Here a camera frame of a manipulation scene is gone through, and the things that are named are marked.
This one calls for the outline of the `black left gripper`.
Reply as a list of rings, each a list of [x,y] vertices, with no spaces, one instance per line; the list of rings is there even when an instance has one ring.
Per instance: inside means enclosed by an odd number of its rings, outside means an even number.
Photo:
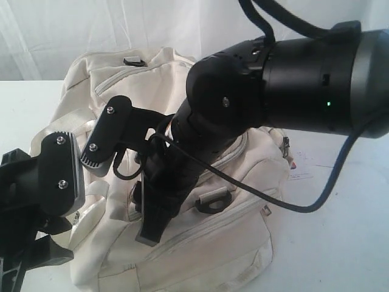
[[[1,291],[20,291],[28,270],[62,265],[73,259],[53,235],[68,231],[65,217],[40,208],[38,157],[20,149],[1,161]]]

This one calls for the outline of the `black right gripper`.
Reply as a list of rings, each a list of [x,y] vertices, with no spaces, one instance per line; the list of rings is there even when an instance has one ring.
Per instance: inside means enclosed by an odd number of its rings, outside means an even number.
[[[137,241],[157,245],[170,219],[193,190],[206,168],[197,163],[213,162],[212,125],[204,119],[165,118],[151,139],[151,150],[143,168],[144,199],[134,195],[136,209],[144,205]]]

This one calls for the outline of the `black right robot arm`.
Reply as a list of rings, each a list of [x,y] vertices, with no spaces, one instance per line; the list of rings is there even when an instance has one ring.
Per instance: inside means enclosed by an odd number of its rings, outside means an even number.
[[[244,41],[197,62],[186,95],[176,114],[159,116],[150,149],[139,158],[136,239],[148,246],[160,242],[201,173],[250,128],[347,137],[314,203],[273,200],[298,213],[321,208],[356,139],[388,133],[388,30],[364,32],[347,22],[319,38]]]

